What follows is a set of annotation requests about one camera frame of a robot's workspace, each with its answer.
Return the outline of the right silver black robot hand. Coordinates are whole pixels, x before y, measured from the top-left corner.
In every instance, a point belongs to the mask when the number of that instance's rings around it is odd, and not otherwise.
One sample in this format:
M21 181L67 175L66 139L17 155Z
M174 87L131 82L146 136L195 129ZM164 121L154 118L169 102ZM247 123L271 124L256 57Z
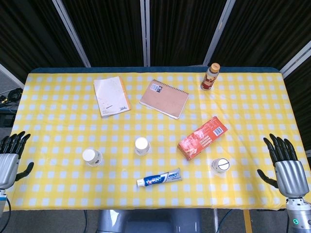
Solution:
M260 178L277 188L287 198L302 198L309 193L309 186L302 163L298 160L294 146L284 138L269 134L264 138L275 170L276 179L271 179L261 169L257 170Z

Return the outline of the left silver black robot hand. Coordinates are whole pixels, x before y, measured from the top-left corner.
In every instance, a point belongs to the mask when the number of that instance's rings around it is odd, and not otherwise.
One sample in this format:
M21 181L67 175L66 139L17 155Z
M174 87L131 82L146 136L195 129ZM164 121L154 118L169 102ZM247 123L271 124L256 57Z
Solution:
M30 133L25 134L25 131L22 131L0 140L0 190L9 189L15 182L31 173L34 162L30 162L23 172L17 173L25 144L30 136Z

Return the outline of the white paper cup with line mark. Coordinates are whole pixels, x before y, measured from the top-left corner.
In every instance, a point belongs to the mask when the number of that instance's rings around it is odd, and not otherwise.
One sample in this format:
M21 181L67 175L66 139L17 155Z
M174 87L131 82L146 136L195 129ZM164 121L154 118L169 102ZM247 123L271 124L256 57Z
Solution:
M210 169L215 175L222 175L230 168L230 162L225 158L214 159L210 164Z

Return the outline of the black equipment box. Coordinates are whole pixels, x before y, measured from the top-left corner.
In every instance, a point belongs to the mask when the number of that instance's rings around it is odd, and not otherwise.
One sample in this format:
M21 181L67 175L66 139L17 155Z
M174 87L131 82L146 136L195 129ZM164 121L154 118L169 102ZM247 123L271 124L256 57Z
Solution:
M12 128L16 113L16 110L0 109L0 128Z

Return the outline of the yellow floor tape strip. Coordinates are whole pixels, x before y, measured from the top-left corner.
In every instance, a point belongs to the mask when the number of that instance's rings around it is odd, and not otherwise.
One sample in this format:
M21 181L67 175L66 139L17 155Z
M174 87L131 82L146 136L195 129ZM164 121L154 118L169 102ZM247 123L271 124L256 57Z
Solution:
M243 216L244 216L245 232L246 233L253 233L249 210L243 210Z

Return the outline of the yellow checked tablecloth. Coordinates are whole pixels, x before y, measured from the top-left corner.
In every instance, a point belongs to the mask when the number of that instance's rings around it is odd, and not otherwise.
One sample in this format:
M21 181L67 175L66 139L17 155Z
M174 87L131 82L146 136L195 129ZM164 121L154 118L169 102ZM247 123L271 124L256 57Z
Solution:
M101 117L94 80L113 73L30 74L13 133L30 133L19 171L32 172L7 190L13 210L212 207L279 209L285 198L257 174L275 177L269 134L287 138L311 170L280 73L221 73L213 87L200 87L203 73L120 73L131 110ZM179 119L139 101L155 79L189 93ZM216 116L228 129L191 160L178 143ZM145 137L150 149L135 153ZM102 153L98 166L82 158L85 149ZM210 164L225 158L230 168L215 175ZM181 181L138 187L137 180L180 168ZM311 191L305 196L311 202Z

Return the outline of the black fabric partition panel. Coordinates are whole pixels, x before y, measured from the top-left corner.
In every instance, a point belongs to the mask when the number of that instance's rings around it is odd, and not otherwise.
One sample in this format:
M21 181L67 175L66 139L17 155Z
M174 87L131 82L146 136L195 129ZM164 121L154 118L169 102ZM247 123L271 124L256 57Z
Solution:
M285 78L304 150L311 150L311 56Z
M143 66L140 0L62 0L92 67Z
M281 69L310 40L311 0L236 0L211 62Z
M226 0L150 0L151 66L201 65Z
M0 0L0 64L24 82L38 67L83 67L52 0Z

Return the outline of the orange cardboard box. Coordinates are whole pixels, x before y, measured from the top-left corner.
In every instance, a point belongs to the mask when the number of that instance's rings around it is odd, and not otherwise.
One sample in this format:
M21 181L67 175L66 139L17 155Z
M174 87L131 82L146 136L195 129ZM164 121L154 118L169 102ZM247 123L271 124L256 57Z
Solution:
M203 152L227 131L227 127L216 116L214 116L200 128L181 140L178 143L177 148L189 161Z

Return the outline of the white booklet with orange spine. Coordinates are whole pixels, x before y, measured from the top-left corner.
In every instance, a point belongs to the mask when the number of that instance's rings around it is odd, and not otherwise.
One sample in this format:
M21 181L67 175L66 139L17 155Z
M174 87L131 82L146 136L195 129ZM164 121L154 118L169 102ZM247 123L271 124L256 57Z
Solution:
M120 76L94 80L94 89L101 117L131 110L131 105Z

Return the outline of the red labelled drink bottle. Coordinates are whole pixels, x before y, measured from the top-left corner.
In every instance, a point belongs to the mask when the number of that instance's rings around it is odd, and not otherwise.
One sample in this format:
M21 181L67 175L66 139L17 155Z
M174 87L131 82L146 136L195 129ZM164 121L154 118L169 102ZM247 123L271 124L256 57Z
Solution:
M210 90L216 81L221 66L218 63L212 63L207 69L203 81L201 82L201 88L203 90Z

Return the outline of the blue white toothpaste tube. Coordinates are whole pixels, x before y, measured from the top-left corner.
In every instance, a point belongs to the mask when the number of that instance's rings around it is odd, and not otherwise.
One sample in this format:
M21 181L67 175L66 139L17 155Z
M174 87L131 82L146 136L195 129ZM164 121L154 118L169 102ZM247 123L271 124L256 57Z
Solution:
M167 183L167 182L175 182L175 181L181 181L181 170L180 168L177 168L175 170L158 174L158 175L152 175L148 177L144 177L142 179L137 180L137 186L138 187L147 187L153 184L161 184L161 183Z

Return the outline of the brown spiral notebook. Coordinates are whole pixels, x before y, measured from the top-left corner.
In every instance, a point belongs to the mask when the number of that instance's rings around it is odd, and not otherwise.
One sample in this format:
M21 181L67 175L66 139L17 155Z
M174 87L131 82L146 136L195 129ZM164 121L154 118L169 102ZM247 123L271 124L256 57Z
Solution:
M188 97L189 93L153 79L139 102L169 117L179 119Z

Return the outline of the grey robot torso base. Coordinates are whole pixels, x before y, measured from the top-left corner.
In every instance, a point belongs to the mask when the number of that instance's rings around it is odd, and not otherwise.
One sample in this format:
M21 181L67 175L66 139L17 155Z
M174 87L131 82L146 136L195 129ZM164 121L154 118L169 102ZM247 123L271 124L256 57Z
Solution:
M195 208L101 210L96 233L202 233Z

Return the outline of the silver partition frame post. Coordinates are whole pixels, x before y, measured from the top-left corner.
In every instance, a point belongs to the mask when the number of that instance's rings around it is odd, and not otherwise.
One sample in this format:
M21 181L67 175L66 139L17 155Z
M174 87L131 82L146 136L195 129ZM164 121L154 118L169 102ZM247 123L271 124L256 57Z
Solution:
M150 0L139 0L141 17L141 34L143 64L145 67L151 66L151 36L150 36Z
M311 57L311 40L280 70L283 79L287 78L309 57Z
M215 52L215 49L218 45L218 42L220 40L220 37L223 33L223 30L226 26L227 20L230 16L230 13L235 5L236 0L226 0L224 9L222 11L222 14L220 16L220 19L218 21L217 27L214 31L211 43L209 45L209 48L207 50L205 59L203 61L203 66L208 66L209 62L211 61L211 58Z
M0 63L0 72L15 82L20 88L24 89L24 83L22 83L14 74L12 74L7 68L5 68L1 63Z
M79 36L75 30L74 25L72 24L72 21L68 15L68 12L62 2L62 0L52 0L52 3L54 4L56 11L58 12L81 60L85 67L91 67L90 61L85 53L85 50L83 48L83 45L79 39Z

